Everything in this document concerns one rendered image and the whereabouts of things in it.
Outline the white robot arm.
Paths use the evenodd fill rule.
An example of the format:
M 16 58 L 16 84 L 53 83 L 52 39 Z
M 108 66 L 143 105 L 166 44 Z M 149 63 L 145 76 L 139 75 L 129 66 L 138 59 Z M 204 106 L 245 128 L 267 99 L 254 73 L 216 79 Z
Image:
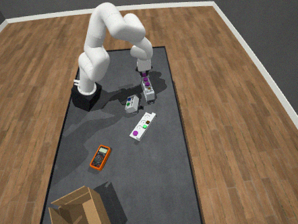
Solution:
M 84 52 L 79 56 L 80 80 L 78 91 L 83 95 L 91 95 L 96 91 L 94 82 L 100 81 L 109 66 L 110 57 L 103 47 L 106 27 L 113 38 L 129 41 L 134 46 L 130 54 L 142 61 L 152 58 L 151 42 L 145 37 L 146 30 L 138 17 L 128 13 L 122 17 L 112 3 L 102 3 L 92 12 Z M 133 43 L 134 42 L 134 43 Z

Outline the white button panel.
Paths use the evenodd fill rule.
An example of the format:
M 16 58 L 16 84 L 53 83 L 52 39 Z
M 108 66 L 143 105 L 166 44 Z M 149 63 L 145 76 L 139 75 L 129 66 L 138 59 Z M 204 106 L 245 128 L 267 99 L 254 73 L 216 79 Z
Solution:
M 140 100 L 136 95 L 129 96 L 125 106 L 126 113 L 138 114 L 138 107 L 140 109 L 144 109 L 144 107 L 139 105 L 139 103 Z

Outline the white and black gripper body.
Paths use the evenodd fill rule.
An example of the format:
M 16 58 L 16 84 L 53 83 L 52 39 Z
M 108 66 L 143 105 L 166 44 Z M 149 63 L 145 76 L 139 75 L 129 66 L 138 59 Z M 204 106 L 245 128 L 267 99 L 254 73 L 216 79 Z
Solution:
M 142 61 L 142 60 L 138 59 L 137 67 L 138 67 L 139 72 L 150 70 L 151 69 L 151 60 Z

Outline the orange digital multimeter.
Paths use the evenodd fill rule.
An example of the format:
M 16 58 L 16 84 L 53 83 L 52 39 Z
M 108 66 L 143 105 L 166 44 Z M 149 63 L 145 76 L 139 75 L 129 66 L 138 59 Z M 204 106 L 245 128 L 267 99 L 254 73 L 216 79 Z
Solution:
M 96 154 L 94 155 L 94 158 L 90 163 L 91 168 L 101 171 L 105 165 L 105 162 L 110 152 L 111 149 L 109 147 L 100 145 L 98 150 L 96 151 Z

